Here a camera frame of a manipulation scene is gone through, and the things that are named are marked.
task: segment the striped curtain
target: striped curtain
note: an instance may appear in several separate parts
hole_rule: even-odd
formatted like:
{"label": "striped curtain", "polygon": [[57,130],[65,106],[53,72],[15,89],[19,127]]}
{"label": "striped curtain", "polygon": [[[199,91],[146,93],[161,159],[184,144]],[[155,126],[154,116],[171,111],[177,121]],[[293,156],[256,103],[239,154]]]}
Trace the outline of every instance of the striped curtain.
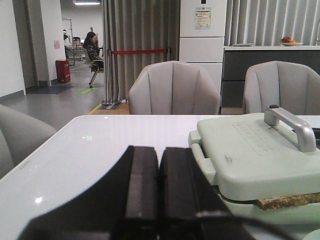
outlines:
{"label": "striped curtain", "polygon": [[[112,51],[171,48],[170,60],[178,59],[180,0],[108,1]],[[166,53],[113,55],[114,96],[128,98],[141,70],[166,60]]]}
{"label": "striped curtain", "polygon": [[291,37],[316,45],[320,0],[228,0],[224,45],[280,45]]}

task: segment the sandwich maker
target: sandwich maker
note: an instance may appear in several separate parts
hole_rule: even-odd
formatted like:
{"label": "sandwich maker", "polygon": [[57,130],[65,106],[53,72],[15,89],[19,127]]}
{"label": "sandwich maker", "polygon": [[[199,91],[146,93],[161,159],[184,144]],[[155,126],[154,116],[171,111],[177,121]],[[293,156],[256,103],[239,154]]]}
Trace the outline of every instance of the sandwich maker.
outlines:
{"label": "sandwich maker", "polygon": [[201,120],[188,143],[233,214],[277,224],[320,223],[320,203],[267,210],[255,204],[320,192],[320,150],[302,119],[271,105],[265,113]]}

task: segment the red rope barrier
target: red rope barrier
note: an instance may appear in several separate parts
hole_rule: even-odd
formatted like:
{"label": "red rope barrier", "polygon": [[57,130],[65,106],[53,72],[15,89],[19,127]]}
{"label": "red rope barrier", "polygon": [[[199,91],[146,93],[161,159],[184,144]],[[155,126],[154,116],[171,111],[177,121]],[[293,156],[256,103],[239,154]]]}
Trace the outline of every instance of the red rope barrier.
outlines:
{"label": "red rope barrier", "polygon": [[153,50],[131,50],[131,51],[112,51],[112,54],[155,54],[155,53],[167,53],[168,49],[153,49]]}

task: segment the office chair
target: office chair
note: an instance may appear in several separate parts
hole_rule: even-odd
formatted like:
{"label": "office chair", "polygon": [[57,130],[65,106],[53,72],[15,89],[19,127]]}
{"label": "office chair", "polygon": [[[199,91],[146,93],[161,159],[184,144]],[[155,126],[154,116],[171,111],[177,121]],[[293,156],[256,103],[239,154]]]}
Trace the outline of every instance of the office chair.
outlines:
{"label": "office chair", "polygon": [[92,89],[93,87],[93,83],[96,79],[97,74],[101,74],[104,72],[103,68],[99,67],[98,62],[103,62],[103,60],[90,60],[89,54],[88,54],[88,50],[83,48],[84,53],[85,53],[85,58],[86,58],[86,62],[89,63],[89,67],[91,68],[91,72],[94,72],[91,81],[89,82],[89,87]]}
{"label": "office chair", "polygon": [[249,67],[245,76],[243,113],[262,113],[278,105],[295,115],[320,114],[320,76],[310,67],[269,61]]}
{"label": "office chair", "polygon": [[203,67],[166,61],[141,71],[128,102],[133,115],[216,115],[220,94]]}
{"label": "office chair", "polygon": [[0,179],[55,133],[45,122],[0,104]]}

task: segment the sandwich maker handle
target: sandwich maker handle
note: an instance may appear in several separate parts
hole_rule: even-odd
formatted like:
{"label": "sandwich maker handle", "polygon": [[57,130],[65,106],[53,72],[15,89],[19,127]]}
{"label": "sandwich maker handle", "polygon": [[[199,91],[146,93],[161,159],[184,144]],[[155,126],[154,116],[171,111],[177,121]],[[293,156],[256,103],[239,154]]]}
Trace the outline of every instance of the sandwich maker handle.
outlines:
{"label": "sandwich maker handle", "polygon": [[294,129],[298,138],[298,149],[303,152],[314,152],[317,149],[316,138],[312,128],[301,118],[277,105],[270,105],[264,111],[264,122],[272,127],[283,121]]}

